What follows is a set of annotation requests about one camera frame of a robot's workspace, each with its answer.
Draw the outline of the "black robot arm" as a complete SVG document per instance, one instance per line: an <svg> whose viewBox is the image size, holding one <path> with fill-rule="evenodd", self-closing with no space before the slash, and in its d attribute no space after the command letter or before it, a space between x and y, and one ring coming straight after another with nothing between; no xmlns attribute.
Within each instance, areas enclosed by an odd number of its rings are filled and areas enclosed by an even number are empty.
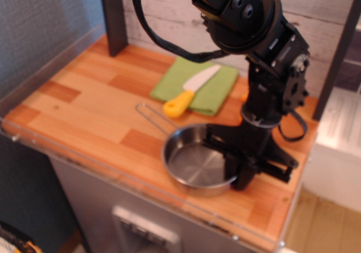
<svg viewBox="0 0 361 253"><path fill-rule="evenodd" d="M249 92L238 126L208 124L204 144L221 152L224 176L244 190L262 172L289 181L297 161L272 137L308 95L308 44L289 23L280 0L192 0L224 55L245 55Z"/></svg>

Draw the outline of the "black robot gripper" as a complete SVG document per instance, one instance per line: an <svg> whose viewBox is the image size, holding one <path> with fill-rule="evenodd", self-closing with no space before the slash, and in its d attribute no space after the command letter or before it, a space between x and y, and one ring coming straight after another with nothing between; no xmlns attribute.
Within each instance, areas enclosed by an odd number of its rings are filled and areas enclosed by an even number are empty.
<svg viewBox="0 0 361 253"><path fill-rule="evenodd" d="M204 145L220 152L224 158L224 177L236 177L235 190L244 190L256 174L266 173L289 182L298 162L280 148L272 130L280 125L282 115L269 119L253 118L243 112L238 126L207 124Z"/></svg>

